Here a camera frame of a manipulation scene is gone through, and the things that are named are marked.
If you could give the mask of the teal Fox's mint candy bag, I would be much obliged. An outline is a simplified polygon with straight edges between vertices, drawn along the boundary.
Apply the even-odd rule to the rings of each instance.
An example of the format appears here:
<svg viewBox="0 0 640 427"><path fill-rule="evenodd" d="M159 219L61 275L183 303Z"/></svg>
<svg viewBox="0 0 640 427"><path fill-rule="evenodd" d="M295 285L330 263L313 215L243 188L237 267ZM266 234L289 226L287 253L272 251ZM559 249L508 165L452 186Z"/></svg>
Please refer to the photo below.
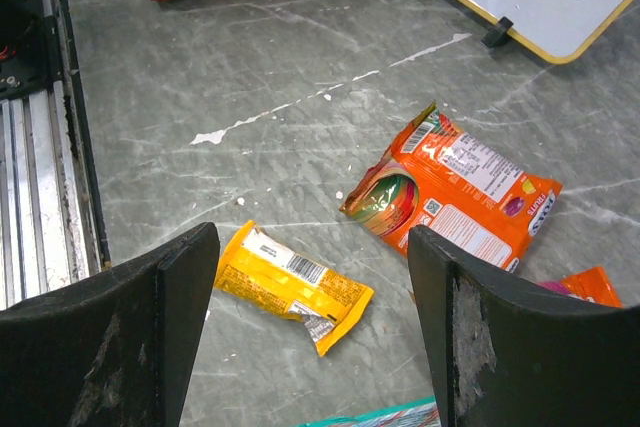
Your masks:
<svg viewBox="0 0 640 427"><path fill-rule="evenodd" d="M387 407L356 416L335 416L320 421L304 423L304 427L349 427L349 426L435 426L441 421L434 397Z"/></svg>

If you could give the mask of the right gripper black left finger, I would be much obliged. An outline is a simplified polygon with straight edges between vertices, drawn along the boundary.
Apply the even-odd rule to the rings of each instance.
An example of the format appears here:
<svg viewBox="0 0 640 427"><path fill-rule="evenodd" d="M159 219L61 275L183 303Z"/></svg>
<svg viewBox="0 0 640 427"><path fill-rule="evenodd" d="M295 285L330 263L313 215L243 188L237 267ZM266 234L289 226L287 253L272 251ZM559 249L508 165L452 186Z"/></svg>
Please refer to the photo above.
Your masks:
<svg viewBox="0 0 640 427"><path fill-rule="evenodd" d="M205 222L1 314L5 426L176 426L220 255Z"/></svg>

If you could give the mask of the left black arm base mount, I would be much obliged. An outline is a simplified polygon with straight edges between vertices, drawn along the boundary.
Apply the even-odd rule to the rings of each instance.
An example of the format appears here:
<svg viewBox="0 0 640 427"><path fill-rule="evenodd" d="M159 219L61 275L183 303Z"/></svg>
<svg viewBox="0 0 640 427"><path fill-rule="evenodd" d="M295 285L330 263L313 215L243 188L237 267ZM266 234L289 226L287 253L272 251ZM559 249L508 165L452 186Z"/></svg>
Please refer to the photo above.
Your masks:
<svg viewBox="0 0 640 427"><path fill-rule="evenodd" d="M44 1L1 0L1 98L24 98L61 78L57 24Z"/></svg>

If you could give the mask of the orange Fox's fruits candy bag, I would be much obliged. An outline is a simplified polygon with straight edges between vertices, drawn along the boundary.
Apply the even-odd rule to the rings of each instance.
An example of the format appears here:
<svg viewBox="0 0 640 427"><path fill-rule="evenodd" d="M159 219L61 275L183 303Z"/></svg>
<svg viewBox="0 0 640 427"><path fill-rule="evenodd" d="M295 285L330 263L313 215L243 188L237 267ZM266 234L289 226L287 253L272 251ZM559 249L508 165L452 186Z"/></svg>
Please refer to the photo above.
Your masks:
<svg viewBox="0 0 640 427"><path fill-rule="evenodd" d="M587 302L614 308L623 307L614 286L602 266L596 266L570 275L559 281L539 282L538 285L553 292Z"/></svg>

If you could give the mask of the orange white snack packet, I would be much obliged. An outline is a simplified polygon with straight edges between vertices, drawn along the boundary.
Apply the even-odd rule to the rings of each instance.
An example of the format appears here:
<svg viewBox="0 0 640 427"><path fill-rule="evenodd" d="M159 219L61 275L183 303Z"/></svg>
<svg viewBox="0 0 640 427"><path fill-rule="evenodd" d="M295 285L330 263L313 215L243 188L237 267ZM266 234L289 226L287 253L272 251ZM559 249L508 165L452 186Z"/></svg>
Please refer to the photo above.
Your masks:
<svg viewBox="0 0 640 427"><path fill-rule="evenodd" d="M400 254L423 225L498 268L516 269L562 185L525 172L431 104L346 197L342 212Z"/></svg>

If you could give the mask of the yellow snack bar packet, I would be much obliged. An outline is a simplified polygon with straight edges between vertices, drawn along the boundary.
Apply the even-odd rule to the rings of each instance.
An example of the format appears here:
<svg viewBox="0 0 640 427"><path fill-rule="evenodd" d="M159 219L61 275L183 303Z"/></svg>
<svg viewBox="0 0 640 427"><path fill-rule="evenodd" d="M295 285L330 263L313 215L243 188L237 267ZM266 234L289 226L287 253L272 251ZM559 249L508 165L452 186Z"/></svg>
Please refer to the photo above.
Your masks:
<svg viewBox="0 0 640 427"><path fill-rule="evenodd" d="M218 290L302 323L319 356L360 321L374 290L274 240L250 220L220 257Z"/></svg>

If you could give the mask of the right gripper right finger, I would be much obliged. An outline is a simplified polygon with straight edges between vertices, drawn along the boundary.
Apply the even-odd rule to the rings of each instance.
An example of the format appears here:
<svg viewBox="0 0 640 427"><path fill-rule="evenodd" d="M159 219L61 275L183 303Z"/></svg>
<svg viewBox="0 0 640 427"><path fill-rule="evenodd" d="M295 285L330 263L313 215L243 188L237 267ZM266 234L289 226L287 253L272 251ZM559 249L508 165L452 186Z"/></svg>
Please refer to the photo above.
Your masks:
<svg viewBox="0 0 640 427"><path fill-rule="evenodd" d="M408 267L445 426L635 426L639 310L553 292L411 229Z"/></svg>

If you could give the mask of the aluminium rail frame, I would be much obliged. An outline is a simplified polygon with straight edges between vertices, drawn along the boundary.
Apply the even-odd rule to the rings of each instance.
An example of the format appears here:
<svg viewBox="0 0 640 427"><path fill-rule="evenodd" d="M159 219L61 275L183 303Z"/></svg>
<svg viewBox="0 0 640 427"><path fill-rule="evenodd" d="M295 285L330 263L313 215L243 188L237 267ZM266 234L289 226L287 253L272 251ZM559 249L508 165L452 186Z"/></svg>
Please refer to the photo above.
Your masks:
<svg viewBox="0 0 640 427"><path fill-rule="evenodd" d="M62 78L1 98L1 306L83 280L111 259L68 0L57 24Z"/></svg>

